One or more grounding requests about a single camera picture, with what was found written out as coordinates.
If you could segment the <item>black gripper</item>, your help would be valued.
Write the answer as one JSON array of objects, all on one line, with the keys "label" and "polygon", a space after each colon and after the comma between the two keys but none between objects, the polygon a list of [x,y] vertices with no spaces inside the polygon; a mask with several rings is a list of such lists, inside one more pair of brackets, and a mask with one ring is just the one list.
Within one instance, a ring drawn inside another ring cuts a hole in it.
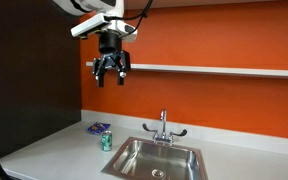
[{"label": "black gripper", "polygon": [[100,58],[93,61],[93,74],[97,77],[97,86],[104,87],[104,74],[107,69],[118,71],[117,83],[124,85],[126,73],[131,69],[130,54],[122,50],[122,40],[117,33],[106,31],[98,34]]}]

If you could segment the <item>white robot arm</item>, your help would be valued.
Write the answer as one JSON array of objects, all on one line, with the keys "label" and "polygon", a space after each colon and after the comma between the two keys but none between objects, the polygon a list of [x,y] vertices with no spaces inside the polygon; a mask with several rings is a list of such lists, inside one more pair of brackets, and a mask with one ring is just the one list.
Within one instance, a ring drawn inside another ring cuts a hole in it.
[{"label": "white robot arm", "polygon": [[[52,0],[53,4],[74,16],[95,11],[96,14],[70,30],[74,38],[87,39],[91,34],[99,37],[100,58],[93,61],[93,71],[97,86],[104,86],[104,75],[108,69],[116,69],[117,82],[124,84],[126,73],[131,69],[130,55],[122,50],[122,42],[134,42],[137,37],[136,27],[125,23],[124,0]],[[0,178],[11,180],[0,164]]]}]

